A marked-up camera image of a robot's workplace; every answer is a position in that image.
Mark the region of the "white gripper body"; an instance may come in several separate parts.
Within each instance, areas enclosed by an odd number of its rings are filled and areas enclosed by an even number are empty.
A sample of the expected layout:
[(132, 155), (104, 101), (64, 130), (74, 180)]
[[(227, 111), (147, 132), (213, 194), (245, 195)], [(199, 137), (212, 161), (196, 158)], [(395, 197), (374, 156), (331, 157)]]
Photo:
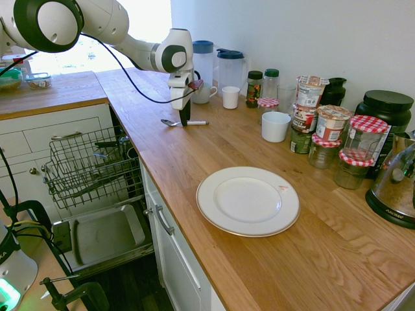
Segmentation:
[(190, 99), (191, 89), (188, 87), (193, 81), (193, 74), (190, 72), (172, 73), (168, 79), (170, 87), (171, 105), (174, 109), (183, 110)]

